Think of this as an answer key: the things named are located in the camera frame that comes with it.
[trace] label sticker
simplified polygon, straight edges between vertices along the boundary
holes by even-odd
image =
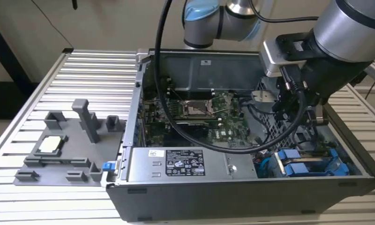
[[[148,150],[148,157],[164,157],[164,150]]]
[[[203,150],[167,150],[167,176],[206,176]]]
[[[202,66],[211,66],[211,60],[202,60],[200,65]]]

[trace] robotic arm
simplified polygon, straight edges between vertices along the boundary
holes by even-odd
[[[333,0],[314,29],[266,40],[260,57],[270,77],[299,67],[307,104],[325,105],[375,60],[375,0]],[[291,84],[282,77],[278,83],[280,98],[274,110],[292,116]]]
[[[250,154],[279,143],[303,121],[308,123],[307,121],[315,120],[308,125],[326,123],[325,120],[318,121],[317,117],[306,113],[307,106],[314,106],[312,112],[318,112],[317,108],[322,108],[327,103],[331,94],[375,60],[375,0],[333,0],[315,28],[308,33],[280,35],[276,39],[264,42],[260,59],[266,75],[278,77],[276,87],[280,90],[272,110],[276,118],[287,119],[291,124],[275,139],[247,149],[223,148],[196,140],[172,119],[159,81],[160,44],[171,3],[172,0],[167,0],[159,22],[154,77],[164,113],[178,133],[192,143],[218,152]],[[218,0],[194,0],[186,10],[184,42],[192,48],[207,48],[212,45],[214,39],[248,38],[256,33],[256,26],[259,26],[256,17],[270,23],[318,19],[317,17],[266,19],[259,15],[251,0],[228,0],[224,7],[218,5]]]

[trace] blue latch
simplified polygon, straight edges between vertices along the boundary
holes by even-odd
[[[116,163],[113,162],[107,162],[103,164],[103,171],[107,172],[113,172],[115,171],[115,167],[116,167]]]

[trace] connector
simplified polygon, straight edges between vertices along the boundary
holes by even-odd
[[[300,67],[298,64],[284,65],[280,67],[280,73],[286,81],[286,88],[294,92],[304,91]]]

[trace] motherboard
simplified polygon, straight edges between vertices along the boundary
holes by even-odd
[[[232,92],[212,91],[192,94],[170,90],[167,96],[174,120],[191,136],[220,147],[252,146],[239,99]],[[195,146],[170,125],[158,98],[144,100],[143,105],[147,147]]]

